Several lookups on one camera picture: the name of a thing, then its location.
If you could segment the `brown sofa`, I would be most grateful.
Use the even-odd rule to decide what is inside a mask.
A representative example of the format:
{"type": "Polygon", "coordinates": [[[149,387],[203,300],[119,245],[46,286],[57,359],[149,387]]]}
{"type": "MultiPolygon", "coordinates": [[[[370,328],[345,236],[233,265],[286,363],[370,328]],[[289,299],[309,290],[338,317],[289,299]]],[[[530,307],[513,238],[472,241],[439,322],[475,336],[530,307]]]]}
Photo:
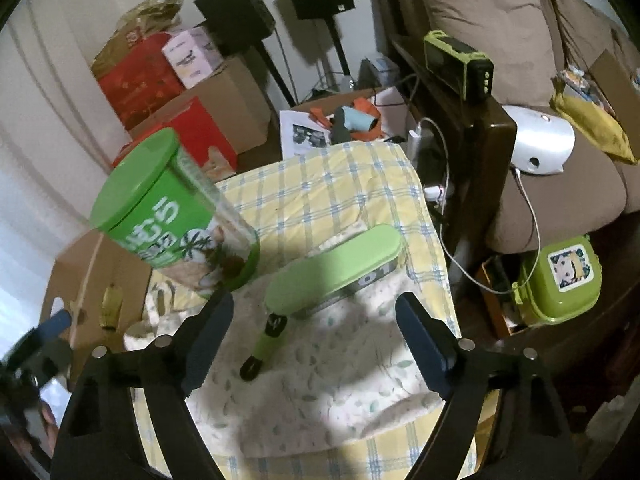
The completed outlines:
{"type": "MultiPolygon", "coordinates": [[[[399,28],[414,39],[441,29],[485,52],[494,62],[492,97],[507,113],[554,117],[552,79],[578,49],[562,37],[559,21],[574,35],[587,34],[582,50],[594,58],[596,37],[610,32],[608,50],[620,62],[638,60],[636,47],[605,14],[582,0],[397,0],[399,28]]],[[[556,174],[523,178],[518,192],[508,178],[486,235],[495,252],[517,254],[601,229],[639,210],[639,168],[618,162],[587,137],[575,145],[556,174]]]]}

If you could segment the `white dome device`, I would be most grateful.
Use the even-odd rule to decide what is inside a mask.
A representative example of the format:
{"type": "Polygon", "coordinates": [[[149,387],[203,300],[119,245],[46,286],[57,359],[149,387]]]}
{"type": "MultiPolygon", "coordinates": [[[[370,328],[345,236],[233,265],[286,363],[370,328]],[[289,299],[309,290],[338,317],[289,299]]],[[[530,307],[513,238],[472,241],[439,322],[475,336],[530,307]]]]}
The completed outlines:
{"type": "Polygon", "coordinates": [[[572,125],[564,118],[532,108],[502,108],[516,125],[511,165],[533,176],[562,174],[575,146],[572,125]]]}

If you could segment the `yellow plaid tablecloth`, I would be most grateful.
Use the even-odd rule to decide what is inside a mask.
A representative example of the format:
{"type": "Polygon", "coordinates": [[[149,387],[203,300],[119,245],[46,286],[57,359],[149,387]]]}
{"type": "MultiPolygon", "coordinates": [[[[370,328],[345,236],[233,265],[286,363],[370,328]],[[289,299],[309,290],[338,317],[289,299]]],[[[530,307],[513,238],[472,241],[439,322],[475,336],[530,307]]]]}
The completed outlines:
{"type": "MultiPolygon", "coordinates": [[[[241,174],[221,188],[259,235],[255,278],[305,257],[357,222],[389,224],[407,245],[410,278],[419,286],[416,296],[430,315],[458,328],[445,257],[422,185],[398,146],[334,146],[241,174]]],[[[325,451],[264,458],[210,454],[228,479],[401,479],[443,407],[440,402],[405,425],[325,451]]]]}

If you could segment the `light blue hair dryer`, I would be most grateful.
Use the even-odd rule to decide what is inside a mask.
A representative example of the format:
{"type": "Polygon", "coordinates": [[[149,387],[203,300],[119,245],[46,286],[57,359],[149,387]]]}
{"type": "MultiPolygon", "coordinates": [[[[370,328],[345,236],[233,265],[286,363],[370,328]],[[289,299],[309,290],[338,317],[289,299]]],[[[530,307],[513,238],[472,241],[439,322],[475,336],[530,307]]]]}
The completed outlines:
{"type": "Polygon", "coordinates": [[[383,137],[380,120],[349,106],[339,107],[333,116],[330,139],[332,144],[363,141],[370,142],[383,137]]]}

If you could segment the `red gift bag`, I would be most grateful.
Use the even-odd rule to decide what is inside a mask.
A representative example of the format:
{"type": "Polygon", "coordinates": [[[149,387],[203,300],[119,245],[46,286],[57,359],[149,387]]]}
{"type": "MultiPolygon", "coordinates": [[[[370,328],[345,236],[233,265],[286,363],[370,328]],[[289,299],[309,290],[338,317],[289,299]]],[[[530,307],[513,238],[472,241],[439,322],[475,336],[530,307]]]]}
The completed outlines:
{"type": "Polygon", "coordinates": [[[128,131],[184,90],[163,55],[183,0],[144,0],[122,14],[90,70],[128,131]]]}

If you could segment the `green black portable radio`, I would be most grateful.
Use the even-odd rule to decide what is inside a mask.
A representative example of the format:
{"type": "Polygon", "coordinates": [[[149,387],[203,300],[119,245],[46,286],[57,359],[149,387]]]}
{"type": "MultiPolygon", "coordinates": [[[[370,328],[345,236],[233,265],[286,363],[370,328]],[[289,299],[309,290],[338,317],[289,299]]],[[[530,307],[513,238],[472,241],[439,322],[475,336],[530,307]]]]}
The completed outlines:
{"type": "Polygon", "coordinates": [[[423,44],[426,69],[464,102],[480,104],[491,97],[495,66],[487,54],[439,29],[431,30],[423,44]]]}

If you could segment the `green jump rope handle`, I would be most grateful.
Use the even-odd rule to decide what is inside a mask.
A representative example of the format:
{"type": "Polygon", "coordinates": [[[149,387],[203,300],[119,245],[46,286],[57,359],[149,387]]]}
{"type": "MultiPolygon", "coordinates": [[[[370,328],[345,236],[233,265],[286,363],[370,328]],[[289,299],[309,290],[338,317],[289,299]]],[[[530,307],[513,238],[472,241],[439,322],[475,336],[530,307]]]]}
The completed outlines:
{"type": "Polygon", "coordinates": [[[252,382],[276,352],[280,338],[288,325],[285,315],[270,313],[266,326],[260,334],[255,347],[240,368],[240,377],[244,382],[252,382]]]}

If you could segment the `red collection gift box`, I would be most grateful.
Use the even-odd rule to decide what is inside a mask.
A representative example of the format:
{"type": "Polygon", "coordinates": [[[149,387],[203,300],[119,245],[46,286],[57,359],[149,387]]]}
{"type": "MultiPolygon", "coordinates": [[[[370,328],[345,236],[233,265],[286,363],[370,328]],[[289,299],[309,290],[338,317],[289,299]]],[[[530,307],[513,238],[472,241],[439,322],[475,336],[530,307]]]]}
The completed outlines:
{"type": "Polygon", "coordinates": [[[130,132],[132,141],[116,156],[116,167],[134,148],[163,128],[175,130],[182,147],[214,182],[232,177],[238,169],[238,154],[199,98],[182,104],[167,104],[130,132]]]}

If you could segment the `green lunch box with sticker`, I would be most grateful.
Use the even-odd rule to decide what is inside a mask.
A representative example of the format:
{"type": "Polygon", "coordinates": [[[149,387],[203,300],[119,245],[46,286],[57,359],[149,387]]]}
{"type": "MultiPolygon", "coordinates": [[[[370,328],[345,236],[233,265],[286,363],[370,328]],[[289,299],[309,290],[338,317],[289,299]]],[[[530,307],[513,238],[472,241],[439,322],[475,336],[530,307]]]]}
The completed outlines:
{"type": "Polygon", "coordinates": [[[602,266],[587,235],[576,236],[524,258],[514,284],[518,314],[529,327],[559,325],[596,305],[602,287],[602,266]]]}

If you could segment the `white floral cloth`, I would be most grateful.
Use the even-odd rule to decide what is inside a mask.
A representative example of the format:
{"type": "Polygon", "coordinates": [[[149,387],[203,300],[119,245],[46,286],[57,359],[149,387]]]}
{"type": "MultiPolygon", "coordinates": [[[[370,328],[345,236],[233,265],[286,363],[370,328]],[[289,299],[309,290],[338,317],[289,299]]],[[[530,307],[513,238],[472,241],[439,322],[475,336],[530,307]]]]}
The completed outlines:
{"type": "Polygon", "coordinates": [[[288,317],[276,352],[252,382],[240,368],[267,322],[264,300],[276,274],[372,226],[357,222],[308,255],[233,293],[233,318],[201,388],[186,406],[209,452],[246,458],[320,452],[430,414],[431,391],[396,322],[404,292],[417,294],[408,249],[398,267],[308,318],[288,317]]]}

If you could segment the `brown cardboard tray box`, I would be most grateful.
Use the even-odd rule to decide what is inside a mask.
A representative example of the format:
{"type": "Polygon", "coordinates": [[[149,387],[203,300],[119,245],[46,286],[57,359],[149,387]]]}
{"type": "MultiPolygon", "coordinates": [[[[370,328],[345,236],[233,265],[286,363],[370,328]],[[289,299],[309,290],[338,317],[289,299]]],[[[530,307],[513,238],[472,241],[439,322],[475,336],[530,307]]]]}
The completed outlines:
{"type": "Polygon", "coordinates": [[[97,346],[124,350],[124,333],[142,318],[144,298],[152,268],[99,231],[75,240],[56,258],[44,294],[40,320],[51,316],[55,301],[73,315],[72,326],[62,333],[73,350],[72,364],[62,384],[73,390],[82,367],[97,346]],[[114,330],[100,325],[104,292],[115,286],[122,304],[114,330]]]}

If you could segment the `white curtain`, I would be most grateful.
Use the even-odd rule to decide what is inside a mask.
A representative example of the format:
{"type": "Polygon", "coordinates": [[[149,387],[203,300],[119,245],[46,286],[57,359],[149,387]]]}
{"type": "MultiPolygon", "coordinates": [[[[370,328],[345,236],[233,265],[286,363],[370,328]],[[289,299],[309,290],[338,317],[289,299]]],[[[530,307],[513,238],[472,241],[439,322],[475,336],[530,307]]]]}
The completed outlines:
{"type": "Polygon", "coordinates": [[[62,0],[21,0],[1,29],[1,347],[35,326],[55,258],[85,232],[129,136],[62,0]]]}

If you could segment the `green pencil case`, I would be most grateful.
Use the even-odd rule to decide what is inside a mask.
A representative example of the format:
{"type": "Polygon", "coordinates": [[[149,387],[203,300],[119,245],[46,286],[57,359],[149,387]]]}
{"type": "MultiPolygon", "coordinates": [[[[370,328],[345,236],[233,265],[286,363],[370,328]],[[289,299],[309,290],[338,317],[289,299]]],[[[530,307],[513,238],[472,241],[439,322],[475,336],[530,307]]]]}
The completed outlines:
{"type": "Polygon", "coordinates": [[[391,274],[404,251],[393,226],[372,226],[279,271],[267,287],[265,307],[286,318],[308,318],[391,274]]]}

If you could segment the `green lidded snack canister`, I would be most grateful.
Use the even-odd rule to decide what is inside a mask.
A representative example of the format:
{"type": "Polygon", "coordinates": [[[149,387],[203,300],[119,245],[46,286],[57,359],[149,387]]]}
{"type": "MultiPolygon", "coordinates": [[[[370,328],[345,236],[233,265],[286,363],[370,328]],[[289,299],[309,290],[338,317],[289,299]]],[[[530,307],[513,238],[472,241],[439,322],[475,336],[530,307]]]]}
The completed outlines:
{"type": "Polygon", "coordinates": [[[258,235],[163,128],[134,148],[106,179],[92,226],[202,297],[235,290],[256,270],[258,235]]]}

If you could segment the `white pink small box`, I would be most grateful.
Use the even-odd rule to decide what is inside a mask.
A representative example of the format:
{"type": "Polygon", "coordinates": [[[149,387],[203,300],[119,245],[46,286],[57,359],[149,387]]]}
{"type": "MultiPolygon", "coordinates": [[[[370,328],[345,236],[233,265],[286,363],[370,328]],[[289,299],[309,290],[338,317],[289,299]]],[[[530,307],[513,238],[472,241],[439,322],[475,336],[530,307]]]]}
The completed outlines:
{"type": "Polygon", "coordinates": [[[186,89],[212,76],[224,62],[204,26],[172,35],[162,47],[163,56],[186,89]]]}

